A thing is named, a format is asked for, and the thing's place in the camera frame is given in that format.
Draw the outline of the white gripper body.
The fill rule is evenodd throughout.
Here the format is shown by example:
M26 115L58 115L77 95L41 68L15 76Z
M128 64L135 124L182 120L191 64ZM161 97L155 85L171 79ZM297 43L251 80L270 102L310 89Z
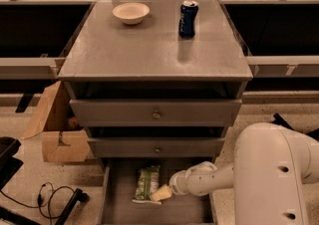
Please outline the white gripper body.
M183 196L188 193L185 171L175 173L169 180L169 187L173 194Z

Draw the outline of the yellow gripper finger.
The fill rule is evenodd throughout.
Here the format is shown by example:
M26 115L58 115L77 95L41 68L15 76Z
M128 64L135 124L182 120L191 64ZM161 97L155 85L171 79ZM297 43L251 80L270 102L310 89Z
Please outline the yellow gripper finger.
M172 197L172 191L168 185L163 185L155 193L151 195L153 202L162 201Z

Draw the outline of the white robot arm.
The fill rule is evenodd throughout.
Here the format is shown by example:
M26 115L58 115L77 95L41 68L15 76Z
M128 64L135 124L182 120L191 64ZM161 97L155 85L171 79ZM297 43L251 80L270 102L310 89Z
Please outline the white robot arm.
M204 196L234 189L235 225L309 225L302 186L319 180L319 142L269 122L245 128L233 162L218 168L205 161L175 173L151 195Z

